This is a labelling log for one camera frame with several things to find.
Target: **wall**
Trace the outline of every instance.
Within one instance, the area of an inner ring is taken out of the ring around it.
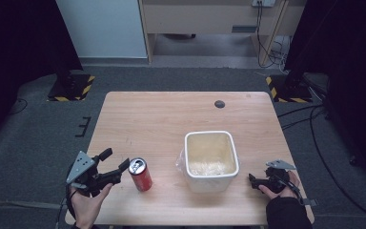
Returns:
[[[57,0],[81,58],[147,58],[137,0]]]

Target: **power outlet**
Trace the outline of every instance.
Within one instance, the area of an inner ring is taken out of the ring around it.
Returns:
[[[252,6],[259,7],[259,2],[261,3],[261,6],[265,8],[271,8],[275,5],[275,0],[254,0]]]

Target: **container rim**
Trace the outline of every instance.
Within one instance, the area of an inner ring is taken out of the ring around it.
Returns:
[[[213,176],[206,176],[206,175],[194,175],[189,170],[189,158],[187,156],[187,139],[190,135],[204,135],[204,134],[225,134],[227,135],[230,140],[234,151],[234,163],[236,165],[236,169],[233,173],[225,174],[225,175],[213,175]],[[186,163],[186,171],[189,177],[193,178],[220,178],[220,177],[235,177],[239,173],[239,162],[237,159],[236,148],[234,147],[234,139],[232,135],[227,131],[200,131],[200,132],[189,132],[186,134],[184,138],[184,151],[185,151],[185,163]]]

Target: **soda can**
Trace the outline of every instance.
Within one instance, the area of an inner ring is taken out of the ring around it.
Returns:
[[[140,192],[145,192],[153,186],[150,171],[148,170],[147,162],[141,158],[134,158],[130,162],[129,172],[136,188]]]

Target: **hazard stripe tape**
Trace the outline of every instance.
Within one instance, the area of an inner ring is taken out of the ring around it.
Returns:
[[[282,98],[277,94],[277,90],[273,85],[273,81],[270,77],[266,77],[266,82],[269,85],[270,92],[272,93],[272,98],[274,102],[296,102],[296,103],[306,103],[312,102],[312,99],[302,99],[302,98]]]
[[[85,88],[82,92],[82,94],[80,94],[80,96],[75,96],[75,97],[66,97],[66,96],[55,96],[52,98],[49,98],[48,101],[58,101],[58,102],[67,102],[67,101],[78,101],[78,100],[84,100],[85,97],[88,95],[89,90],[92,87],[92,83],[94,80],[95,76],[91,75],[85,85]]]

